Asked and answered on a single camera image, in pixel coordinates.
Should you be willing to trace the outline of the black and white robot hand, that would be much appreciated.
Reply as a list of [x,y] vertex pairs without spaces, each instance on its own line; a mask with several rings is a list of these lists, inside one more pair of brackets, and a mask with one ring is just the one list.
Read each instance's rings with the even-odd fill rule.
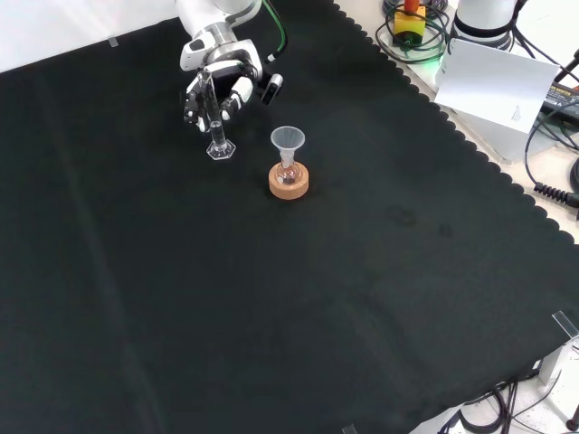
[[261,80],[261,60],[250,40],[214,44],[210,36],[198,37],[184,45],[181,69],[196,74],[207,69],[214,84],[222,120],[229,121],[249,101]]

